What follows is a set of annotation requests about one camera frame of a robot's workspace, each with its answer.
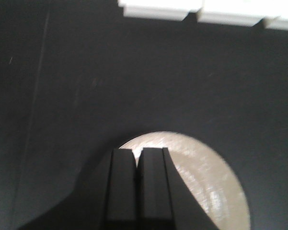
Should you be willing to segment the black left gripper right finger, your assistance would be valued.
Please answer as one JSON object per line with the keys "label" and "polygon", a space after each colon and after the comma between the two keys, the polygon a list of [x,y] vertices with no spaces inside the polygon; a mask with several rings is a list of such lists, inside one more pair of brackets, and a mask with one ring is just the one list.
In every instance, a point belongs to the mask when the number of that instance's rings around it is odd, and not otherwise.
{"label": "black left gripper right finger", "polygon": [[139,228],[173,230],[173,214],[162,149],[143,148],[138,161]]}

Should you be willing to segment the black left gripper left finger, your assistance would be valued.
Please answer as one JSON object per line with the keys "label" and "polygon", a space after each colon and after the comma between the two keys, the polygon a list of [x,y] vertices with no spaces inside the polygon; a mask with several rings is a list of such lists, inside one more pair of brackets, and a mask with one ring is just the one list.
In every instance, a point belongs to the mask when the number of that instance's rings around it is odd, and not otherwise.
{"label": "black left gripper left finger", "polygon": [[136,220],[136,169],[132,150],[113,150],[106,208],[107,221]]}

